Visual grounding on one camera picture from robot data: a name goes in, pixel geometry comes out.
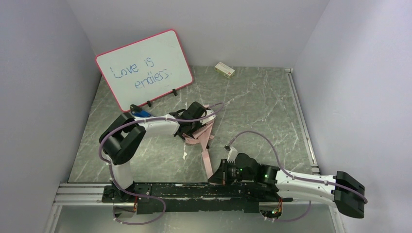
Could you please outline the pink and black folding umbrella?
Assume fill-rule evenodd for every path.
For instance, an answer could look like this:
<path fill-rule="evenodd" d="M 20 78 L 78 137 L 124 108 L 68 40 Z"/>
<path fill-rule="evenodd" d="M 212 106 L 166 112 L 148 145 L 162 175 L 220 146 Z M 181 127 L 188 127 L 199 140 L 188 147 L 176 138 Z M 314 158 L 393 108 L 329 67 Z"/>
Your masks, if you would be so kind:
<path fill-rule="evenodd" d="M 202 159 L 205 166 L 205 171 L 207 175 L 207 179 L 209 179 L 213 175 L 213 169 L 211 165 L 210 155 L 208 151 L 208 143 L 214 136 L 211 134 L 215 116 L 212 117 L 213 119 L 209 121 L 205 126 L 202 126 L 200 129 L 195 131 L 192 135 L 183 134 L 183 139 L 185 143 L 195 145 L 201 144 L 202 147 Z"/>

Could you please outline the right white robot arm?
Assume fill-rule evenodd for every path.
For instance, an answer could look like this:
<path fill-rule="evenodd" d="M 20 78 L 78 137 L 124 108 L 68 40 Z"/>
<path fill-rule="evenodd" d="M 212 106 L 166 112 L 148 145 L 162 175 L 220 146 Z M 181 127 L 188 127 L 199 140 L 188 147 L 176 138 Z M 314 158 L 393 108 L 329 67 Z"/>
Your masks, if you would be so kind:
<path fill-rule="evenodd" d="M 335 175 L 308 175 L 283 171 L 277 166 L 258 163 L 245 153 L 235 160 L 222 159 L 208 182 L 229 185 L 251 181 L 282 199 L 293 198 L 327 204 L 348 217 L 364 218 L 365 187 L 344 171 Z"/>

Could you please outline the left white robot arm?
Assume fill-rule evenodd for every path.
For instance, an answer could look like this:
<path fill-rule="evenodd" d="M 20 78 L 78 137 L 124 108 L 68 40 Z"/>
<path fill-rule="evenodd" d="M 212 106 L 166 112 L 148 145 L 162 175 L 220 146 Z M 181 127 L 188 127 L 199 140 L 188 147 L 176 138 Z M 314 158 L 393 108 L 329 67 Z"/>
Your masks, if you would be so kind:
<path fill-rule="evenodd" d="M 212 175 L 208 143 L 216 113 L 207 106 L 193 102 L 181 109 L 158 117 L 137 117 L 131 112 L 121 114 L 99 139 L 99 156 L 109 166 L 111 183 L 120 194 L 134 191 L 130 161 L 141 141 L 159 135 L 178 136 L 186 144 L 200 144 L 206 174 Z"/>

